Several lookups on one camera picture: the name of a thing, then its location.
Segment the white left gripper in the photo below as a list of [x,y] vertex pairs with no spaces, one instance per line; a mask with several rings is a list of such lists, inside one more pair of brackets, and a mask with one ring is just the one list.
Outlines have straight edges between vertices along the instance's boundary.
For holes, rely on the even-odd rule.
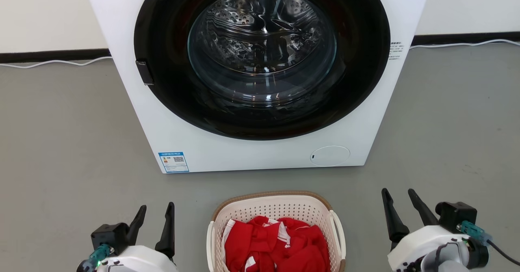
[[[147,206],[142,205],[127,231],[127,244],[135,245],[145,220]],[[155,250],[146,246],[129,246],[119,256],[102,260],[96,272],[180,272],[172,262],[175,255],[175,204],[169,202],[165,212],[161,239]]]

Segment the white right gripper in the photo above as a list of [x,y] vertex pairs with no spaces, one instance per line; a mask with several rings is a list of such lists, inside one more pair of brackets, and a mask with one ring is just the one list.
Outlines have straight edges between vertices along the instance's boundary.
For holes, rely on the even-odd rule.
[[411,234],[397,214],[388,189],[382,189],[392,272],[469,272],[468,235],[453,234],[439,226],[437,217],[414,189],[408,189],[408,196],[425,226]]

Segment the cream perforated laundry basket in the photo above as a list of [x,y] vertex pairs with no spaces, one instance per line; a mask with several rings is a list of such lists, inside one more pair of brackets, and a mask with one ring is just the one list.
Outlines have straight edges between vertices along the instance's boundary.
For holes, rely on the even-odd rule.
[[346,240],[342,223],[332,205],[310,191],[269,191],[237,196],[224,201],[213,213],[206,234],[209,272],[228,272],[221,239],[228,220],[247,222],[255,216],[290,217],[323,232],[330,254],[331,272],[345,272]]

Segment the blue-framed energy label sticker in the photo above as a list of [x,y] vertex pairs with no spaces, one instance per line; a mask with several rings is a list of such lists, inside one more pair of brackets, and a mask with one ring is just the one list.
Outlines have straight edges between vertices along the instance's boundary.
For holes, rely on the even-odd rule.
[[188,173],[190,172],[184,152],[158,153],[164,173]]

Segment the round white filter cover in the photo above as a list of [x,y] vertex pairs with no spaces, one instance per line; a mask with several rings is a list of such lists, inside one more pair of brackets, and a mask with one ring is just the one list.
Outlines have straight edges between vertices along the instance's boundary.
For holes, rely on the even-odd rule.
[[320,167],[333,167],[344,163],[349,157],[350,151],[347,148],[331,145],[315,150],[310,156],[310,161]]

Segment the red and white garment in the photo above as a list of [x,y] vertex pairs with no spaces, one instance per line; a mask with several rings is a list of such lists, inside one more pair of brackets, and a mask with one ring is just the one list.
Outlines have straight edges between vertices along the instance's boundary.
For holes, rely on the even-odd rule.
[[229,272],[331,272],[320,228],[290,217],[228,220],[221,251]]

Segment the black round glass washer door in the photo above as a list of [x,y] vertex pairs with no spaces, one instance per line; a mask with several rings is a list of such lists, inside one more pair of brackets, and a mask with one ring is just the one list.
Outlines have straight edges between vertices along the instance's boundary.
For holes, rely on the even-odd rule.
[[382,78],[382,0],[145,0],[134,32],[151,92],[205,131],[279,140],[327,127]]

